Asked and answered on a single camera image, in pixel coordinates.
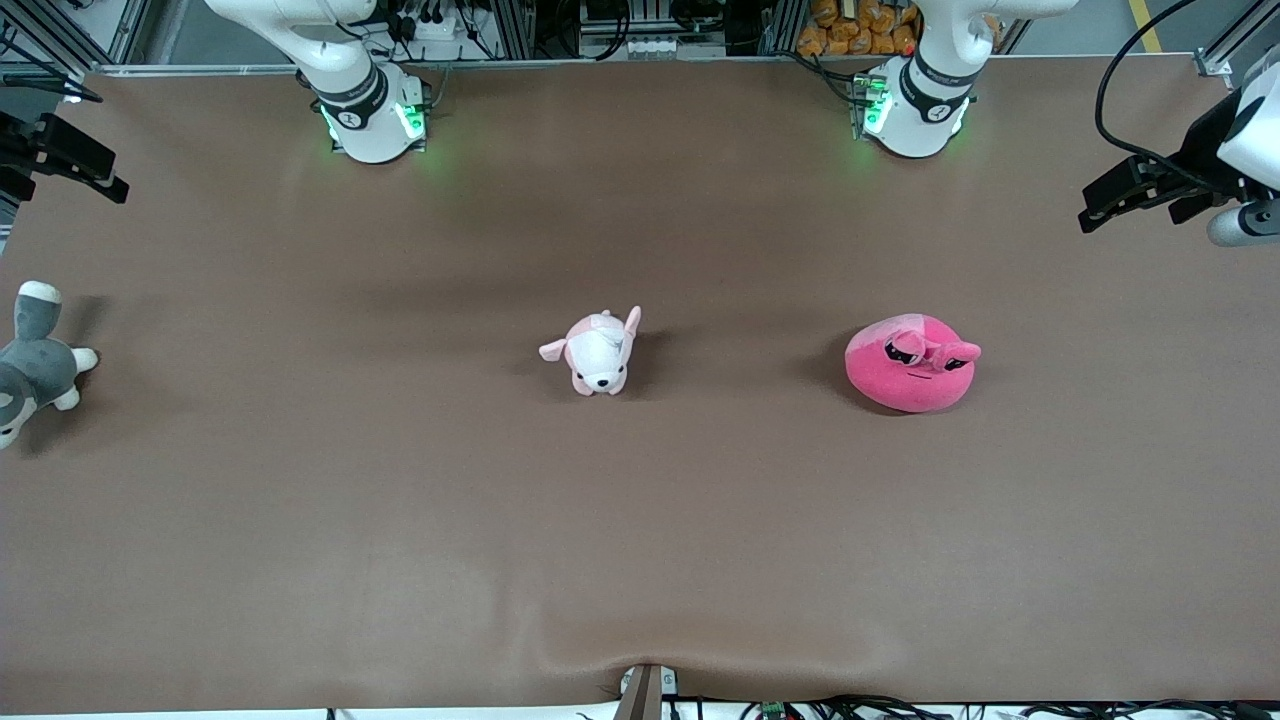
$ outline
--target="pink round plush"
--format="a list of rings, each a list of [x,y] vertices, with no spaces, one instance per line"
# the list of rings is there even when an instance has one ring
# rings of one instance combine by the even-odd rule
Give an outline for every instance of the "pink round plush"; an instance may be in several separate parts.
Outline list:
[[[845,372],[876,402],[905,413],[950,407],[973,382],[982,348],[929,315],[868,325],[845,348]]]

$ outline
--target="stuffed animal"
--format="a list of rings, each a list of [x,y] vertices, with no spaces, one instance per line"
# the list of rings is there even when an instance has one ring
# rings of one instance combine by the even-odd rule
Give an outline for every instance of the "stuffed animal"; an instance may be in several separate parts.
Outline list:
[[[982,348],[929,315],[868,325],[845,348],[845,372],[876,402],[905,413],[950,407],[973,383]]]
[[[68,347],[49,333],[58,325],[63,296],[50,284],[28,282],[14,304],[14,341],[0,350],[0,450],[18,439],[36,410],[79,405],[76,375],[97,365],[92,350]]]
[[[626,323],[605,310],[582,318],[568,329],[568,334],[541,346],[538,354],[548,363],[558,361],[563,354],[568,369],[573,372],[573,389],[579,395],[617,395],[627,383],[627,360],[631,359],[631,345],[639,327],[639,306],[631,309]]]

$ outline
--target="pink plush dog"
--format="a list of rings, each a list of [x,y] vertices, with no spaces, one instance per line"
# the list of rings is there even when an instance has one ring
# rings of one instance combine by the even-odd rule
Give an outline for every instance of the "pink plush dog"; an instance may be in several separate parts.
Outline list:
[[[964,342],[929,315],[899,315],[868,325],[845,348],[854,387],[881,405],[905,413],[950,407],[973,383],[982,348]]]
[[[579,395],[617,395],[627,384],[627,360],[639,327],[639,306],[631,309],[626,323],[605,310],[582,318],[563,340],[541,346],[538,354],[548,363],[556,363],[563,354]]]

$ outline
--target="plush dog ear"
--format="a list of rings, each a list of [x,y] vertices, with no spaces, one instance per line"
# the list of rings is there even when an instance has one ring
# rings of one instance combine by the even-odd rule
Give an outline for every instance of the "plush dog ear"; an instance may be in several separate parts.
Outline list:
[[[636,305],[631,309],[631,314],[627,315],[627,323],[622,327],[628,334],[635,337],[636,331],[640,328],[640,306]]]
[[[548,363],[556,363],[557,360],[559,360],[561,354],[564,352],[564,345],[567,343],[568,341],[566,341],[564,338],[557,340],[556,342],[550,342],[539,347],[538,354],[543,356],[543,360],[547,360]]]
[[[915,331],[902,331],[893,336],[890,342],[893,343],[893,347],[916,357],[924,357],[924,351],[929,347],[929,341]]]
[[[943,347],[942,355],[956,360],[964,360],[965,363],[973,363],[974,360],[982,357],[982,348],[972,342],[955,342]]]

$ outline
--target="green led light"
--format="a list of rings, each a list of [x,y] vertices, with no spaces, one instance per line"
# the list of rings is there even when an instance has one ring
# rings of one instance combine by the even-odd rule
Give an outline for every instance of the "green led light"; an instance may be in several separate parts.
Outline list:
[[[334,142],[338,142],[338,128],[333,127],[333,118],[329,117],[329,110],[325,110],[324,105],[320,106],[320,117],[324,118],[324,124],[329,127],[329,137]]]
[[[425,131],[426,122],[422,118],[422,110],[420,108],[412,105],[406,108],[404,105],[397,102],[396,114],[399,115],[401,124],[404,126],[404,132],[411,138],[416,140],[419,137],[422,137],[422,133],[426,132]]]
[[[887,90],[876,99],[869,108],[867,108],[867,122],[864,123],[864,129],[867,132],[879,132],[884,129],[884,118],[888,117],[888,111],[893,108],[893,95]]]

